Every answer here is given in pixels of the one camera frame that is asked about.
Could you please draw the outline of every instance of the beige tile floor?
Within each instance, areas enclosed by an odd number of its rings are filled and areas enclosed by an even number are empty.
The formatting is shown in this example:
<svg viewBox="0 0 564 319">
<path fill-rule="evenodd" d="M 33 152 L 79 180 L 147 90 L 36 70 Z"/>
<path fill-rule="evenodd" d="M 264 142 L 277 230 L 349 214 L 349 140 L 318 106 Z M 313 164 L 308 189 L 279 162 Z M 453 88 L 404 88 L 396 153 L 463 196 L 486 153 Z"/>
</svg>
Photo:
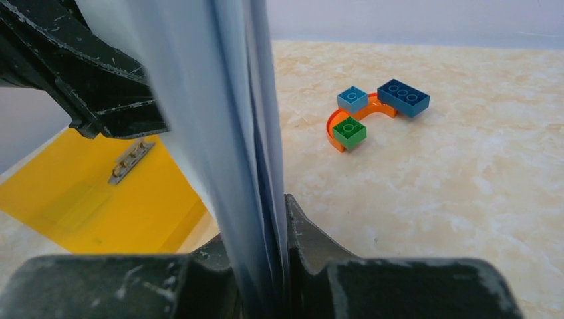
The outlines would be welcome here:
<svg viewBox="0 0 564 319">
<path fill-rule="evenodd" d="M 274 43 L 285 188 L 362 257 L 478 257 L 528 318 L 564 318 L 564 51 Z M 419 117 L 363 120 L 340 154 L 325 138 L 335 96 L 391 78 L 431 95 Z M 213 236 L 202 223 L 199 239 Z M 61 252 L 0 215 L 0 285 Z"/>
</svg>

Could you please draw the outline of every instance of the yellow plastic sheet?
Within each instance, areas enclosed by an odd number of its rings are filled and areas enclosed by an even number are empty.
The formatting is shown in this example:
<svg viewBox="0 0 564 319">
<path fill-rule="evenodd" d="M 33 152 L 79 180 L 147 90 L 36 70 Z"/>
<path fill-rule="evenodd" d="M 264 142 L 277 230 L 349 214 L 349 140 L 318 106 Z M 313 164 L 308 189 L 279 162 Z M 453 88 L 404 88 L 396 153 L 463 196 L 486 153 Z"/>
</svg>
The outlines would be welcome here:
<svg viewBox="0 0 564 319">
<path fill-rule="evenodd" d="M 65 130 L 0 185 L 0 210 L 72 253 L 173 253 L 206 208 L 156 136 L 118 184 L 115 159 L 133 143 Z"/>
</svg>

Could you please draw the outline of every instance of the white wall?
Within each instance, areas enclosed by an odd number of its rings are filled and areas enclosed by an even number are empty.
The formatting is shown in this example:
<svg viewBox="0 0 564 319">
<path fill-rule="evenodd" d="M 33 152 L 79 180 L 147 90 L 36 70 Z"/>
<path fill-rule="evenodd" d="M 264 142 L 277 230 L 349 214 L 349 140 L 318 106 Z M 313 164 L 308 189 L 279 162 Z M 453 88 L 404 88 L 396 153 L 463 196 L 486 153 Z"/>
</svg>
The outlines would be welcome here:
<svg viewBox="0 0 564 319">
<path fill-rule="evenodd" d="M 274 39 L 564 49 L 564 0 L 267 2 Z M 119 1 L 77 3 L 103 39 L 133 51 Z M 69 122 L 44 93 L 0 88 L 0 172 Z"/>
<path fill-rule="evenodd" d="M 0 88 L 0 173 L 71 122 L 47 93 Z"/>
<path fill-rule="evenodd" d="M 267 0 L 275 39 L 564 49 L 563 0 Z"/>
</svg>

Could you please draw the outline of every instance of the blue lego brick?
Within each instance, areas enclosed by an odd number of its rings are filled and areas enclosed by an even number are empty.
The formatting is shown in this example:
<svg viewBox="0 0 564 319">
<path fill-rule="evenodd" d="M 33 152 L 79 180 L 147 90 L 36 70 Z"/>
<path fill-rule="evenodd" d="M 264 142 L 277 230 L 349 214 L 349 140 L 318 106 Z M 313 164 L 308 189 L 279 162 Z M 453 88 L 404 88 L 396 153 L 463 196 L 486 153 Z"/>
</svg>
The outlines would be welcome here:
<svg viewBox="0 0 564 319">
<path fill-rule="evenodd" d="M 343 93 L 337 95 L 337 105 L 339 108 L 346 110 L 348 113 L 356 113 L 356 111 L 364 108 L 368 104 L 368 94 L 361 89 L 351 86 Z"/>
<path fill-rule="evenodd" d="M 431 97 L 393 79 L 378 88 L 378 99 L 410 118 L 429 107 Z"/>
</svg>

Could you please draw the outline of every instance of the stack of paper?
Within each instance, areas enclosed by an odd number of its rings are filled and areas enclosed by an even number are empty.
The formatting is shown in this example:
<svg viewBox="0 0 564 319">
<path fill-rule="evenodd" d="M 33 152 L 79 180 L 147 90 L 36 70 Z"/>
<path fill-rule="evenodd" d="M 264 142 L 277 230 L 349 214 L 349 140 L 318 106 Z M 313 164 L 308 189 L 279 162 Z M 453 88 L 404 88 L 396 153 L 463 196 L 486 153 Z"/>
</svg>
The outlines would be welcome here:
<svg viewBox="0 0 564 319">
<path fill-rule="evenodd" d="M 264 0 L 124 0 L 183 171 L 219 228 L 245 306 L 287 309 L 282 148 Z"/>
</svg>

